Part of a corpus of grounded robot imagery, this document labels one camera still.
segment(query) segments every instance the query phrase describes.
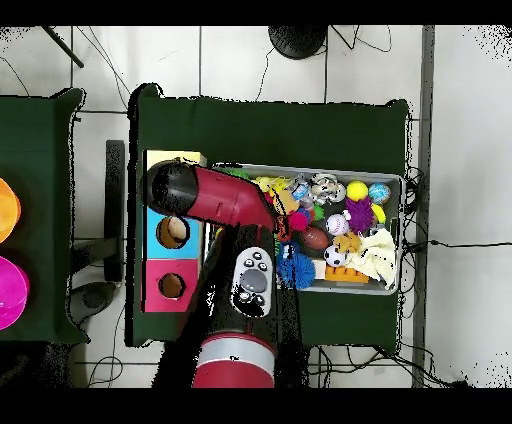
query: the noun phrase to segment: orange bowl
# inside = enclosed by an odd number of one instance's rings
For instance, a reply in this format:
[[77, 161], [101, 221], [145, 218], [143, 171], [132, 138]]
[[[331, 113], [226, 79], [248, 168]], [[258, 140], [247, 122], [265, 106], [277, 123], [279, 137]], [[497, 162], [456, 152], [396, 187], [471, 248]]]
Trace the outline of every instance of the orange bowl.
[[12, 233], [20, 219], [21, 205], [11, 187], [0, 178], [0, 243]]

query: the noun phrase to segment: pink panel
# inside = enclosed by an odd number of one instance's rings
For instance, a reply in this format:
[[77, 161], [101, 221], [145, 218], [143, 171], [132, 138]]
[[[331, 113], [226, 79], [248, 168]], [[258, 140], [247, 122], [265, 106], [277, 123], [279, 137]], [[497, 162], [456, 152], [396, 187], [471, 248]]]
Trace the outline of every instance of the pink panel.
[[[146, 312], [185, 312], [197, 286], [197, 259], [148, 259], [146, 262]], [[178, 299], [160, 293], [158, 282], [165, 274], [177, 274], [185, 281], [185, 291]]]

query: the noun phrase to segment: blue ball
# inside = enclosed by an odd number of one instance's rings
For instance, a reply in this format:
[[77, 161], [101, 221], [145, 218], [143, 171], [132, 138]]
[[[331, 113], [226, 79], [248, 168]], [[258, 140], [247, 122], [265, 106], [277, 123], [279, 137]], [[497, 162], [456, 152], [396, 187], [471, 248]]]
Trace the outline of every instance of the blue ball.
[[387, 202], [389, 196], [391, 196], [391, 190], [386, 184], [375, 183], [368, 189], [368, 196], [372, 199], [372, 202], [376, 205], [382, 205]]

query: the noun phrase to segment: yellow ball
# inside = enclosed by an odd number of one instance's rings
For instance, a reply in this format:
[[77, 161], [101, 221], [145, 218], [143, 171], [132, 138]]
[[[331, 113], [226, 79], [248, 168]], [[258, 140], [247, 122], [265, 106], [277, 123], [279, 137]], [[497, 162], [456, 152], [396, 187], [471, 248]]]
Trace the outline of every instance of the yellow ball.
[[347, 186], [347, 197], [357, 202], [358, 200], [364, 199], [366, 196], [368, 196], [368, 187], [366, 187], [366, 184], [361, 181], [352, 181]]
[[374, 204], [372, 204], [372, 211], [375, 214], [377, 221], [379, 221], [379, 224], [386, 223], [386, 214], [384, 213], [384, 209], [382, 209], [382, 206], [376, 205], [374, 203]]

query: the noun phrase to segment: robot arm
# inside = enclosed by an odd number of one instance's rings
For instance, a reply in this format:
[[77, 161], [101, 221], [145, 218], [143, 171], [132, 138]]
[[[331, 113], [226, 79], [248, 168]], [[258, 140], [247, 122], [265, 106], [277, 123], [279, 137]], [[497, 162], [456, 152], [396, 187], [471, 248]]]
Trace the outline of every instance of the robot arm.
[[192, 340], [214, 294], [193, 387], [274, 387], [277, 352], [273, 231], [276, 215], [259, 188], [196, 165], [165, 161], [145, 176], [145, 204], [164, 215], [185, 215], [225, 226], [199, 277], [180, 339]]

